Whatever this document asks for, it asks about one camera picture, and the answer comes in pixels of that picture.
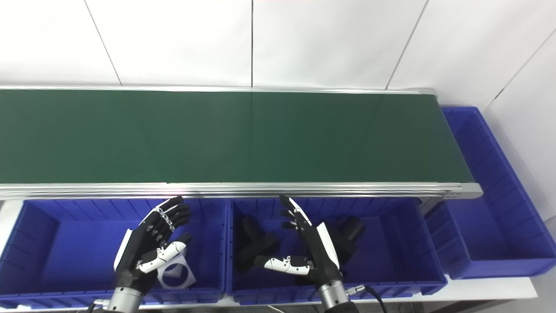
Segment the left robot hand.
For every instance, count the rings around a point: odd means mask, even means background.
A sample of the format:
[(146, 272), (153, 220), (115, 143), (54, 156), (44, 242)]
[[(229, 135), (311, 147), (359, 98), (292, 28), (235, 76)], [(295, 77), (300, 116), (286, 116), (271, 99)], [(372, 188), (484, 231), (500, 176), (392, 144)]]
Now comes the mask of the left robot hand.
[(135, 229), (127, 230), (114, 261), (117, 291), (133, 289), (145, 295), (151, 290), (163, 266), (182, 254), (193, 239), (184, 233), (169, 240), (177, 228), (189, 222), (191, 214), (189, 204), (176, 196), (155, 206)]

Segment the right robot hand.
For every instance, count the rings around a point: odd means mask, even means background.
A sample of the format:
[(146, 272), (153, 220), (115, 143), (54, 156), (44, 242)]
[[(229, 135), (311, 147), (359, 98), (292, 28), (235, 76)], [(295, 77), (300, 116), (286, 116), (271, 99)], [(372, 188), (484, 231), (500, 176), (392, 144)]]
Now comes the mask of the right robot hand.
[(316, 289), (341, 281), (340, 262), (326, 224), (313, 225), (302, 207), (293, 198), (280, 194), (279, 199), (280, 204), (284, 206), (281, 214), (289, 218), (289, 221), (284, 222), (282, 227), (296, 230), (306, 244), (308, 255), (306, 257), (258, 255), (254, 260), (254, 265), (290, 275), (306, 276)]

